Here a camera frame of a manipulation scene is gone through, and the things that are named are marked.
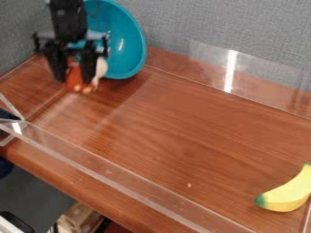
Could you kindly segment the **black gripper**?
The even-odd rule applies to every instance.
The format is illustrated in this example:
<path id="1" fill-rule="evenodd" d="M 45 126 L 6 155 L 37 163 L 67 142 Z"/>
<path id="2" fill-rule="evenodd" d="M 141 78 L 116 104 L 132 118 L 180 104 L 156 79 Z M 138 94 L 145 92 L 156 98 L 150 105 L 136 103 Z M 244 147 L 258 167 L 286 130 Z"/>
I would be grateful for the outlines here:
<path id="1" fill-rule="evenodd" d="M 33 33 L 34 51 L 43 50 L 41 42 L 77 44 L 80 41 L 100 42 L 106 47 L 108 36 L 92 32 L 88 28 L 86 0 L 46 0 L 51 30 Z M 62 83 L 66 77 L 66 55 L 57 45 L 46 45 L 43 50 L 46 62 L 54 79 Z M 97 54 L 93 46 L 84 48 L 80 58 L 81 76 L 85 85 L 98 85 L 106 73 L 106 61 Z"/>

